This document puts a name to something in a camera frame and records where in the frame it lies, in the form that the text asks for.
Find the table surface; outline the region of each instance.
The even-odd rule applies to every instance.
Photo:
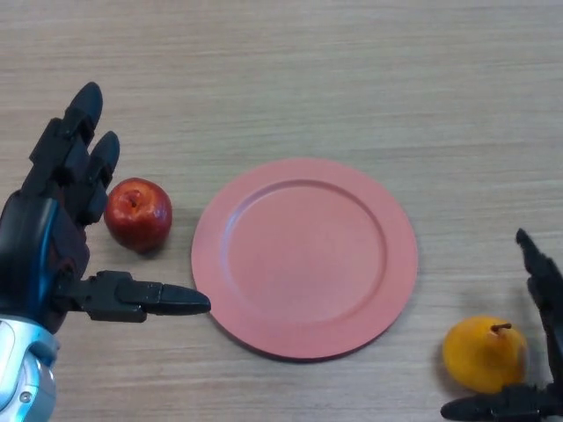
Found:
[[[289,156],[338,160],[384,184],[420,247],[399,320],[360,352],[266,360],[207,316],[59,332],[53,420],[438,421],[465,392],[440,345],[459,319],[506,317],[550,379],[514,236],[563,262],[563,3],[308,0],[0,3],[0,194],[30,169],[48,120],[94,80],[115,131],[114,183],[144,177],[174,203],[153,259],[89,228],[91,263],[192,286],[202,210],[241,172]]]

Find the red apple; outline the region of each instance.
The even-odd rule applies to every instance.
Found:
[[[108,195],[104,221],[112,237],[137,253],[161,247],[172,226],[172,203],[157,184],[128,178]]]

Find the pear stem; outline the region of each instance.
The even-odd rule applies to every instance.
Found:
[[[498,333],[503,328],[510,329],[510,328],[512,328],[512,324],[511,323],[496,324],[496,325],[493,325],[491,327],[491,331],[494,332],[494,333]]]

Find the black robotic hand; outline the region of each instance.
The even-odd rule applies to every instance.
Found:
[[[102,94],[87,84],[35,146],[33,167],[0,217],[0,315],[32,320],[55,334],[69,311],[101,321],[144,321],[147,314],[210,311],[195,290],[104,271],[81,280],[90,252],[84,228],[100,220],[120,144],[108,132],[88,152]]]

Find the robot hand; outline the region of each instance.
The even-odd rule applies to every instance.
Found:
[[[0,216],[0,420],[49,420],[55,409],[55,334],[69,311],[141,323],[147,314],[210,311],[205,295],[104,271],[81,280],[90,259],[85,227],[99,222],[120,145],[113,132],[88,152],[102,95],[87,84],[35,146],[33,167]]]

